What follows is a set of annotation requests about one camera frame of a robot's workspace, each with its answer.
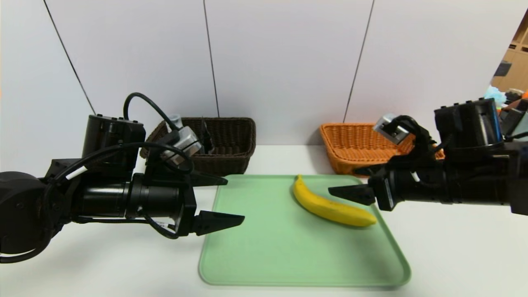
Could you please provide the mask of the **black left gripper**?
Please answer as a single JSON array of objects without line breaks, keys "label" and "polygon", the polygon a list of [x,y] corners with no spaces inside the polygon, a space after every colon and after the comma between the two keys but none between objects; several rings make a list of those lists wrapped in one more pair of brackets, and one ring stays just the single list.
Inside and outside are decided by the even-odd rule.
[{"label": "black left gripper", "polygon": [[190,178],[178,174],[133,174],[131,180],[131,218],[141,217],[164,237],[197,236],[237,227],[243,215],[214,211],[196,212],[192,187],[222,186],[228,180],[194,170]]}]

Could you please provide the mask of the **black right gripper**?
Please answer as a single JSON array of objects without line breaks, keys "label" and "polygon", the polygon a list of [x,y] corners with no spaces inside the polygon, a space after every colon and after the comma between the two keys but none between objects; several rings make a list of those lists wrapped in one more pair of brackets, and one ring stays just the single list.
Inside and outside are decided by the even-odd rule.
[{"label": "black right gripper", "polygon": [[380,210],[392,211],[404,201],[452,203],[453,168],[446,163],[385,163],[368,167],[368,185],[328,188],[334,197],[361,205],[377,201]]}]

